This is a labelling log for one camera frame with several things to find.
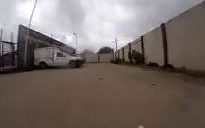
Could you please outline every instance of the building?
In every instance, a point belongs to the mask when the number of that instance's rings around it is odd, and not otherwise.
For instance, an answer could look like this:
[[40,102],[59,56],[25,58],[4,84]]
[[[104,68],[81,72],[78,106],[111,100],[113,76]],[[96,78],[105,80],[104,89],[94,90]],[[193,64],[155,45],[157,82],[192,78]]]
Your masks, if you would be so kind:
[[70,55],[75,54],[76,50],[62,42],[59,42],[49,36],[46,36],[40,32],[29,30],[29,36],[27,37],[28,28],[19,25],[18,32],[18,68],[33,68],[34,67],[34,49],[41,47],[55,46],[60,48],[61,51]]

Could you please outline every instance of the white truck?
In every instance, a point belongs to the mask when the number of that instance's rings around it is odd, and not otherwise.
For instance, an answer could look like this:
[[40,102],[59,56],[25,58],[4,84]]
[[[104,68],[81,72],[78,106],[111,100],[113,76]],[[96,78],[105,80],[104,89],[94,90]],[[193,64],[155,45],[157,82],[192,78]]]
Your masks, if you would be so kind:
[[81,57],[71,56],[56,47],[36,48],[34,50],[34,65],[41,69],[47,67],[71,66],[79,68]]

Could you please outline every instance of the light pole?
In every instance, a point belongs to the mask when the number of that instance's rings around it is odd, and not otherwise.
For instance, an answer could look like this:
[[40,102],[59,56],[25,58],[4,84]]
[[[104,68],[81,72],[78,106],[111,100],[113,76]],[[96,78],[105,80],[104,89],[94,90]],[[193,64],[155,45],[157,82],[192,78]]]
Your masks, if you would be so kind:
[[112,42],[115,43],[115,48],[116,48],[116,50],[115,50],[115,58],[117,58],[116,53],[118,51],[118,39],[115,38],[115,41],[112,41]]
[[28,47],[28,41],[29,41],[30,27],[31,27],[31,22],[32,22],[33,16],[34,16],[35,8],[37,6],[37,1],[38,0],[35,0],[34,7],[33,7],[33,10],[32,10],[32,13],[30,15],[28,29],[27,29],[27,38],[26,38],[26,41],[25,41],[25,51],[24,51],[24,64],[25,64],[25,67],[27,66],[26,65],[27,64],[27,47]]
[[78,53],[78,36],[76,33],[73,33],[73,35],[76,37],[76,54]]

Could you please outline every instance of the road surface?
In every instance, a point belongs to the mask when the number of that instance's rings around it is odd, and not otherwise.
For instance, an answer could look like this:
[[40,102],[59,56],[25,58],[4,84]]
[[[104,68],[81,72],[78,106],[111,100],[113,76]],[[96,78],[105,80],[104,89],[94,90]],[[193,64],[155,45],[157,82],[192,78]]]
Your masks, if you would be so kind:
[[205,80],[90,64],[0,76],[0,128],[205,128]]

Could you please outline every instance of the sky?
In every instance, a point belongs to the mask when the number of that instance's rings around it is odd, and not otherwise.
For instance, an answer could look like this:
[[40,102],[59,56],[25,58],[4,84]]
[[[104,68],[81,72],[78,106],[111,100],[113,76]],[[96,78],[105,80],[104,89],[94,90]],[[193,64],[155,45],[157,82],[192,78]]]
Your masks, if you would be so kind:
[[[17,42],[18,25],[29,23],[35,0],[0,0],[3,40]],[[203,0],[38,0],[31,28],[75,47],[98,51],[137,39]]]

